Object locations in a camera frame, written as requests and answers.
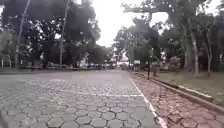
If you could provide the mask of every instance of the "grass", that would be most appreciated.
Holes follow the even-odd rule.
[[[224,107],[224,72],[212,73],[209,78],[207,73],[201,73],[199,78],[188,72],[159,73],[156,79],[208,94],[216,104]]]

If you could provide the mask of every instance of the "curb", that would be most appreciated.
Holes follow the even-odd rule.
[[[144,76],[143,74],[139,74],[139,73],[134,73],[134,74],[135,75],[138,75],[139,77],[141,77],[143,79],[147,79],[147,77]],[[156,83],[156,84],[159,84],[160,86],[163,86],[163,87],[165,87],[165,88],[167,88],[167,89],[169,89],[169,90],[171,90],[173,92],[176,92],[176,93],[180,94],[181,96],[183,96],[185,98],[188,98],[189,100],[191,100],[193,102],[199,103],[199,104],[203,105],[204,107],[206,107],[206,108],[208,108],[210,110],[218,111],[218,112],[224,114],[224,108],[223,107],[220,107],[220,106],[218,106],[216,104],[213,104],[213,103],[211,103],[209,101],[206,101],[205,99],[196,97],[196,96],[191,95],[189,93],[186,93],[183,90],[179,89],[178,86],[171,86],[170,87],[169,85],[167,85],[167,84],[165,84],[163,82],[160,82],[160,81],[158,81],[156,79],[153,79],[151,77],[150,77],[150,80],[152,82]]]
[[[67,70],[30,70],[30,71],[23,71],[23,72],[0,72],[1,75],[25,75],[25,74],[48,74],[48,73],[63,73],[63,72],[79,72],[79,71],[98,71],[97,69],[67,69]]]

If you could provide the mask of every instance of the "overcast sky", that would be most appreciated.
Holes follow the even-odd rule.
[[[117,31],[122,27],[130,27],[133,25],[132,18],[140,16],[140,14],[123,13],[121,8],[122,3],[140,4],[142,0],[93,0],[93,6],[99,26],[101,29],[101,38],[97,42],[100,45],[111,46],[114,43]],[[216,6],[220,0],[213,0],[207,13],[217,12]],[[153,14],[151,25],[159,22],[166,21],[168,18],[166,13]]]

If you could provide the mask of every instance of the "park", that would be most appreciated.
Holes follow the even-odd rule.
[[[124,1],[0,1],[0,128],[224,128],[224,1]]]

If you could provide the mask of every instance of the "brick walkway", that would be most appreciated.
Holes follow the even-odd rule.
[[[153,82],[134,75],[132,78],[168,128],[224,128],[224,115],[208,110]]]

